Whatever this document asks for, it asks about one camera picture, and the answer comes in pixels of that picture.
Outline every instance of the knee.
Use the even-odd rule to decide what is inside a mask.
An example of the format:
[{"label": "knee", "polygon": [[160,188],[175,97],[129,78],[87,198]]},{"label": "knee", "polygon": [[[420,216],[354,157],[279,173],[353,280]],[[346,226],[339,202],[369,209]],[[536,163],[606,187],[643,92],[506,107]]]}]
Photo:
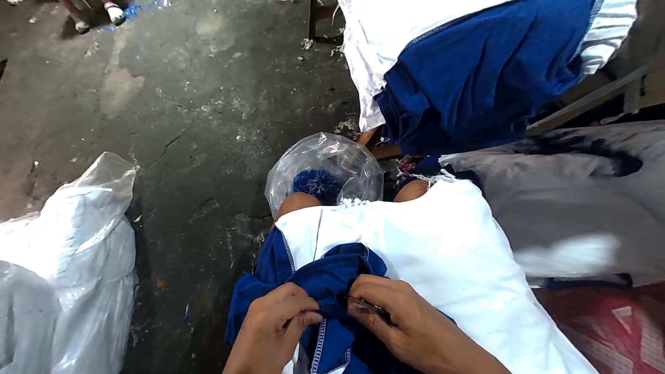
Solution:
[{"label": "knee", "polygon": [[407,183],[395,197],[395,202],[415,200],[425,194],[430,184],[424,180],[412,180]]},{"label": "knee", "polygon": [[277,217],[275,217],[275,222],[277,222],[277,220],[286,213],[291,213],[299,209],[320,205],[321,202],[319,202],[319,200],[314,196],[305,194],[303,192],[294,192],[288,195],[279,206],[279,211],[277,212]]},{"label": "knee", "polygon": [[284,199],[282,205],[295,208],[292,210],[298,210],[302,208],[308,208],[310,206],[319,206],[321,203],[317,198],[310,194],[305,194],[304,192],[294,192],[288,195],[286,199]]}]

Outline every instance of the clear plastic bag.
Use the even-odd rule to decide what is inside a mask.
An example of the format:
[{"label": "clear plastic bag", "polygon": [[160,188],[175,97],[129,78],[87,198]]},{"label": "clear plastic bag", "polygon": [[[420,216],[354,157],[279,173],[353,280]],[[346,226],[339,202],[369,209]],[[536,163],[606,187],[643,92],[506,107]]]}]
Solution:
[{"label": "clear plastic bag", "polygon": [[0,374],[118,374],[134,305],[136,170],[104,152],[40,212],[0,223]]},{"label": "clear plastic bag", "polygon": [[341,135],[319,132],[290,147],[268,173],[265,198],[273,217],[294,192],[294,178],[306,170],[323,171],[340,186],[335,204],[343,199],[383,198],[383,171],[367,148]]}]

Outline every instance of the white shoe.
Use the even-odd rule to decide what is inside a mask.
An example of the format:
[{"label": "white shoe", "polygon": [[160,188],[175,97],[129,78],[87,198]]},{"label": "white shoe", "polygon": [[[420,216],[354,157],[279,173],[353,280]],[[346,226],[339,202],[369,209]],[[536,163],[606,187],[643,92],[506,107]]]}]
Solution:
[{"label": "white shoe", "polygon": [[108,16],[111,18],[111,22],[113,22],[114,25],[120,26],[125,20],[127,20],[127,16],[125,16],[122,9],[116,4],[105,3],[104,8],[108,12]]},{"label": "white shoe", "polygon": [[85,34],[90,31],[90,25],[86,21],[77,21],[74,28],[79,34]]}]

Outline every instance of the blue and white garment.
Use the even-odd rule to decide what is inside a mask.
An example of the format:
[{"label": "blue and white garment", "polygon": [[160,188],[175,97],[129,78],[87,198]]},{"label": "blue and white garment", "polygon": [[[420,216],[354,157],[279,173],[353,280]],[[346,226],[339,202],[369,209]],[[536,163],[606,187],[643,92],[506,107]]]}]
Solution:
[{"label": "blue and white garment", "polygon": [[375,97],[383,136],[418,156],[522,139],[535,111],[583,77],[594,4],[512,1],[416,39]]},{"label": "blue and white garment", "polygon": [[346,312],[346,299],[360,274],[383,276],[386,264],[360,243],[340,244],[316,261],[295,269],[293,255],[281,231],[273,228],[259,255],[256,270],[235,284],[226,327],[226,342],[233,343],[249,304],[276,287],[292,282],[319,303],[321,324],[310,326],[300,347],[311,360],[311,373],[402,373],[397,361],[373,334]]},{"label": "blue and white garment", "polygon": [[[360,243],[383,260],[387,277],[408,282],[513,374],[596,373],[535,299],[480,189],[468,180],[435,177],[424,196],[409,202],[305,208],[276,227],[291,253],[289,273],[339,245]],[[303,351],[283,373],[309,372],[313,357]],[[327,354],[324,346],[321,357]]]},{"label": "blue and white garment", "polygon": [[[504,3],[506,0],[340,0],[346,19],[344,53],[360,96],[361,131],[386,123],[374,97],[386,86],[384,75],[407,45],[434,29]],[[580,50],[585,75],[607,63],[637,17],[636,0],[596,0],[594,10]]]}]

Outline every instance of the finger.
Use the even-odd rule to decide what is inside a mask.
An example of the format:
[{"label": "finger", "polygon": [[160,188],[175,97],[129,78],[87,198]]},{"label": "finger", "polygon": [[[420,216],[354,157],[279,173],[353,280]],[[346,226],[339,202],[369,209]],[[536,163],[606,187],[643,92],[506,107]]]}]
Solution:
[{"label": "finger", "polygon": [[280,285],[279,287],[275,288],[274,290],[270,291],[269,294],[273,294],[275,298],[280,299],[280,300],[285,300],[289,297],[292,296],[298,296],[298,297],[309,297],[307,292],[300,288],[298,285],[295,283],[284,283],[283,285]]},{"label": "finger", "polygon": [[401,333],[394,325],[388,325],[378,314],[358,304],[349,303],[348,314],[386,345],[394,341],[396,335]]},{"label": "finger", "polygon": [[382,281],[377,282],[373,278],[361,278],[353,283],[349,295],[355,297],[356,299],[363,299],[370,304],[377,305],[385,309],[388,313],[393,313],[394,308],[392,307],[392,302],[394,301],[395,292],[389,287],[386,287],[386,283],[383,281],[390,282],[390,280],[384,280],[379,278]]},{"label": "finger", "polygon": [[287,321],[303,311],[318,311],[319,303],[311,297],[289,297],[275,306],[275,315]]},{"label": "finger", "polygon": [[382,285],[384,287],[390,287],[390,284],[392,283],[392,280],[389,278],[384,278],[384,277],[379,277],[379,276],[373,276],[371,274],[360,274],[358,278],[356,278],[356,281],[354,282],[358,284],[364,284],[364,283],[371,283],[371,284],[376,284],[376,285]]},{"label": "finger", "polygon": [[321,314],[318,314],[315,311],[304,311],[302,313],[298,313],[289,321],[284,336],[286,341],[285,343],[289,348],[291,348],[291,346],[295,348],[296,344],[298,344],[298,340],[300,340],[300,337],[303,336],[305,330],[311,325],[321,323],[322,320],[323,317]]}]

